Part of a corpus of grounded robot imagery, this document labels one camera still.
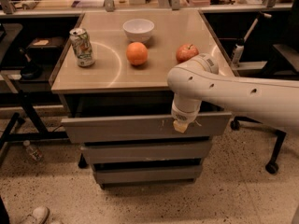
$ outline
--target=drawer front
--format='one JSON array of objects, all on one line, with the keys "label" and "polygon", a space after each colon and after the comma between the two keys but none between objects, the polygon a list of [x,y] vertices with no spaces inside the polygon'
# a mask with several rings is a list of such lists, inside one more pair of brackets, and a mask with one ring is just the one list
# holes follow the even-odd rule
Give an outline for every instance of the drawer front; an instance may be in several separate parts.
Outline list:
[{"label": "drawer front", "polygon": [[121,184],[149,181],[195,179],[202,172],[202,165],[176,168],[156,168],[151,170],[119,170],[113,172],[94,172],[98,184]]},{"label": "drawer front", "polygon": [[63,119],[73,143],[148,140],[221,135],[230,112],[199,113],[185,133],[175,131],[171,115]]},{"label": "drawer front", "polygon": [[212,147],[210,140],[167,143],[134,143],[124,145],[82,146],[88,164],[128,161],[165,161],[202,159]]}]

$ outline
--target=bowl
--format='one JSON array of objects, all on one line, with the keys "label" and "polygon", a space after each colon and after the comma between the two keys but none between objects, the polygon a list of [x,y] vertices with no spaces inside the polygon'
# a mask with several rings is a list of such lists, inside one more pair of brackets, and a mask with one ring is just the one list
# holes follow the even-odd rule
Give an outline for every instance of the bowl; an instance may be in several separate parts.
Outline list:
[{"label": "bowl", "polygon": [[145,19],[133,19],[125,22],[122,26],[128,39],[133,42],[147,42],[155,27],[154,23]]}]

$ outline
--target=can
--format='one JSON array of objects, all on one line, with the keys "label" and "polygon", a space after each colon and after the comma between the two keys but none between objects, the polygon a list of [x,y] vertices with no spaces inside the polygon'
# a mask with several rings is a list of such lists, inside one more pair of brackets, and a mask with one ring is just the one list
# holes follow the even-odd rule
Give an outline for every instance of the can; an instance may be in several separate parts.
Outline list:
[{"label": "can", "polygon": [[81,67],[92,65],[95,62],[93,47],[86,30],[84,28],[74,28],[69,34],[75,56],[77,57],[77,65]]}]

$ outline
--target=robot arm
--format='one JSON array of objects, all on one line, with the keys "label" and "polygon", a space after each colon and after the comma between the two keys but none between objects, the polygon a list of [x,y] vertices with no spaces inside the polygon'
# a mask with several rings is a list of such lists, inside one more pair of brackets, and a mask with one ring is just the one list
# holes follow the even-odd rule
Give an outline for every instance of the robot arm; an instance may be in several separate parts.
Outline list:
[{"label": "robot arm", "polygon": [[167,82],[175,93],[172,116],[184,129],[195,120],[201,101],[206,101],[286,133],[299,131],[299,82],[224,77],[208,54],[175,66]]}]

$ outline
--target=sneaker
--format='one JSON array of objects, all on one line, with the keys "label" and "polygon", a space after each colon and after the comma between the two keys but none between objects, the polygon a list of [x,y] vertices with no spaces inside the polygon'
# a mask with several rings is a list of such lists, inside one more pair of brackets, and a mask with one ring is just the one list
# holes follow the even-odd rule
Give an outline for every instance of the sneaker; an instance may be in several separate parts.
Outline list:
[{"label": "sneaker", "polygon": [[46,206],[38,206],[31,215],[20,224],[44,224],[49,216],[49,208]]}]

